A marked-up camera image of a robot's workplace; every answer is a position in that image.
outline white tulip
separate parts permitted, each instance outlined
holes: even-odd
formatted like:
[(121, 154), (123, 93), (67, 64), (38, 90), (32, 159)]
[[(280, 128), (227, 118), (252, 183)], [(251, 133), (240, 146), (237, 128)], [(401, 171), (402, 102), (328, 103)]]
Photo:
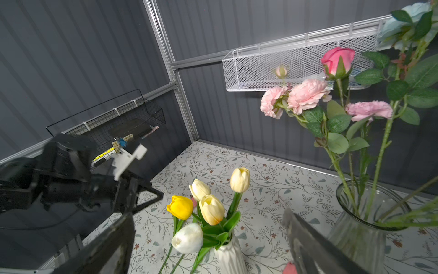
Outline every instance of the white tulip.
[(198, 252), (203, 244), (204, 236), (197, 223), (186, 225), (172, 238), (172, 246), (183, 254)]
[(202, 197), (212, 193), (212, 190), (208, 187), (208, 185), (198, 179), (194, 179), (193, 183), (189, 185), (189, 188), (193, 198), (198, 202), (201, 201)]
[(243, 193), (249, 188), (249, 170), (240, 167), (236, 168), (231, 174), (230, 185), (231, 189), (238, 193)]

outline cream tulip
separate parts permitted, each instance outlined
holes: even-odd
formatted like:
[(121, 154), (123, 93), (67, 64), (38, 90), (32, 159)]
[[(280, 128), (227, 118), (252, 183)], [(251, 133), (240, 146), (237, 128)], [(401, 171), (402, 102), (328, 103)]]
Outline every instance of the cream tulip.
[(225, 207), (214, 195), (206, 195), (199, 202), (202, 216), (209, 225), (217, 225), (225, 217)]
[(203, 181), (198, 179), (194, 179), (193, 183), (189, 185), (190, 192), (193, 195), (193, 198), (198, 202), (201, 201), (202, 197), (212, 193), (211, 189), (206, 185)]
[(197, 223), (186, 225), (172, 238), (172, 246), (183, 254), (198, 252), (203, 244), (204, 235)]
[(231, 189), (238, 193), (247, 191), (249, 188), (249, 178), (250, 174), (248, 169), (244, 167), (236, 168), (233, 174), (231, 174)]

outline artificial flower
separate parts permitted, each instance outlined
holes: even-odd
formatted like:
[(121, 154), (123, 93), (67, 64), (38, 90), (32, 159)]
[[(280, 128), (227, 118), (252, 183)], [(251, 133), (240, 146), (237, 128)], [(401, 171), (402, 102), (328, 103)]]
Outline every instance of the artificial flower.
[(260, 110), (265, 116), (280, 119), (283, 114), (283, 109), (275, 107), (274, 105), (280, 96), (285, 95), (287, 87), (280, 88), (279, 86), (268, 89), (261, 98)]
[(247, 191), (249, 188), (249, 178), (250, 173), (248, 169), (244, 167), (236, 168), (233, 174), (231, 174), (231, 189), (238, 193)]
[(173, 216), (181, 220), (187, 220), (193, 212), (192, 201), (183, 196), (172, 196), (172, 202), (166, 206)]
[(275, 75), (277, 76), (278, 79), (284, 79), (287, 75), (287, 69), (285, 66), (283, 65), (279, 65), (276, 69), (275, 69)]
[[(431, 10), (430, 3), (415, 3), (410, 6), (402, 8), (406, 11), (412, 18), (412, 22), (417, 23), (421, 16), (426, 12)], [(436, 15), (432, 17), (432, 21), (436, 21)], [(380, 41), (376, 50), (387, 50), (394, 46), (396, 50), (401, 50), (403, 48), (403, 41), (399, 41), (399, 37), (396, 36), (397, 33), (402, 31), (402, 27), (408, 26), (409, 23), (401, 22), (391, 17), (383, 25), (381, 31), (378, 34), (378, 41)], [(433, 24), (431, 30), (426, 34), (424, 40), (430, 42), (438, 31), (438, 24)], [(413, 47), (417, 46), (417, 42), (413, 42)]]
[(198, 252), (204, 244), (204, 236), (198, 223), (180, 229), (172, 238), (172, 246), (183, 254)]
[(206, 185), (203, 181), (198, 180), (197, 178), (193, 180), (193, 183), (189, 185), (189, 188), (193, 197), (198, 202), (202, 199), (202, 197), (212, 192), (208, 185)]
[(225, 207), (214, 195), (204, 196), (199, 202), (199, 207), (209, 225), (217, 225), (225, 217)]
[(289, 108), (297, 115), (317, 106), (320, 99), (324, 102), (331, 100), (328, 96), (330, 90), (325, 90), (327, 82), (316, 79), (304, 80), (300, 85), (296, 85), (289, 93), (287, 103)]
[(336, 71), (338, 70), (339, 58), (342, 57), (342, 61), (344, 63), (345, 72), (349, 72), (351, 69), (351, 62), (354, 58), (354, 50), (352, 49), (343, 49), (341, 47), (336, 47), (332, 50), (327, 51), (324, 54), (324, 57), (321, 59), (322, 65), (327, 65), (328, 71), (325, 73), (336, 75)]
[(372, 102), (358, 102), (349, 103), (345, 106), (348, 114), (353, 115), (351, 121), (357, 122), (368, 116), (379, 116), (384, 118), (391, 118), (392, 108), (387, 102), (372, 101)]

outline cable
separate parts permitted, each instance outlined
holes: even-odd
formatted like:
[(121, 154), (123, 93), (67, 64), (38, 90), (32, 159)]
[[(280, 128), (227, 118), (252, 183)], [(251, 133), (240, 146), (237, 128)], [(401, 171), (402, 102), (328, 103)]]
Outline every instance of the cable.
[(41, 229), (46, 229), (46, 228), (52, 228), (54, 226), (57, 226), (65, 221), (67, 221), (71, 216), (75, 215), (77, 212), (79, 211), (79, 209), (77, 209), (75, 212), (73, 212), (72, 214), (68, 215), (66, 218), (64, 218), (63, 220), (55, 223), (55, 224), (51, 224), (51, 225), (46, 225), (46, 226), (41, 226), (41, 227), (35, 227), (35, 228), (5, 228), (5, 227), (1, 227), (0, 229), (7, 229), (7, 230), (41, 230)]

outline pink peony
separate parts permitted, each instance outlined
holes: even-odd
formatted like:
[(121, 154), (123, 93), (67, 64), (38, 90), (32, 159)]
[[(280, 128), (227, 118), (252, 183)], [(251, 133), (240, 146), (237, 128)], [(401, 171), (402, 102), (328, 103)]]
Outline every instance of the pink peony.
[(319, 99), (324, 102), (332, 99), (330, 90), (325, 90), (327, 82), (316, 79), (304, 80), (300, 85), (295, 86), (289, 93), (287, 103), (289, 108), (297, 115), (317, 106)]
[(342, 61), (344, 62), (345, 72), (348, 72), (351, 69), (351, 62), (354, 59), (354, 50), (336, 47), (327, 51), (321, 59), (322, 65), (327, 65), (328, 67), (328, 71), (325, 73), (336, 75), (340, 56), (342, 56)]
[(353, 115), (351, 121), (357, 122), (368, 116), (379, 116), (384, 118), (391, 118), (392, 108), (387, 102), (372, 101), (372, 102), (358, 102), (349, 103), (345, 106), (348, 114)]
[(280, 119), (283, 114), (283, 109), (274, 108), (274, 104), (281, 95), (285, 95), (287, 91), (286, 87), (280, 88), (279, 86), (268, 89), (261, 98), (260, 110), (263, 111), (265, 116)]
[(295, 264), (288, 262), (283, 270), (283, 274), (298, 274)]

